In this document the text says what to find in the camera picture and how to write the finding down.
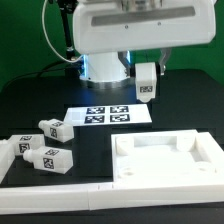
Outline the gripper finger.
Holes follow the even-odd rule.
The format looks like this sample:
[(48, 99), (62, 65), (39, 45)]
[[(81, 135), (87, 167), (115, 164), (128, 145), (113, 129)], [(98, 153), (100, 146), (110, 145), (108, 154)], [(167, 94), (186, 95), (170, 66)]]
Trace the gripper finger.
[(159, 67), (160, 67), (160, 74), (163, 75), (166, 70), (166, 63), (168, 62), (172, 49), (171, 48), (162, 48), (160, 50), (161, 55), (159, 58)]
[(125, 67), (125, 73), (127, 76), (130, 75), (130, 63), (128, 62), (127, 59), (128, 56), (128, 52), (127, 51), (122, 51), (118, 53), (118, 59), (120, 60), (120, 62), (122, 63), (122, 65)]

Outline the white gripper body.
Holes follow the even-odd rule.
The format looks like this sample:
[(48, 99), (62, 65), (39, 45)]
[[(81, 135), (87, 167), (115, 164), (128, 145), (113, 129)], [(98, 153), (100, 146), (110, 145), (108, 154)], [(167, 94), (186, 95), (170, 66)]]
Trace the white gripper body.
[(211, 42), (216, 0), (155, 0), (126, 10), (123, 0), (80, 0), (73, 38), (81, 54), (158, 49)]

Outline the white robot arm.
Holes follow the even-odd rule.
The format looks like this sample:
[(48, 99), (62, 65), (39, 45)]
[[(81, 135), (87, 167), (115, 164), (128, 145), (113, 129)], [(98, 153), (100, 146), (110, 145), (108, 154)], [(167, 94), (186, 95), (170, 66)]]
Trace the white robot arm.
[(159, 49), (165, 70), (174, 47), (205, 44), (216, 34), (217, 0), (78, 0), (75, 49), (84, 56), (81, 80), (98, 88), (130, 80), (130, 51)]

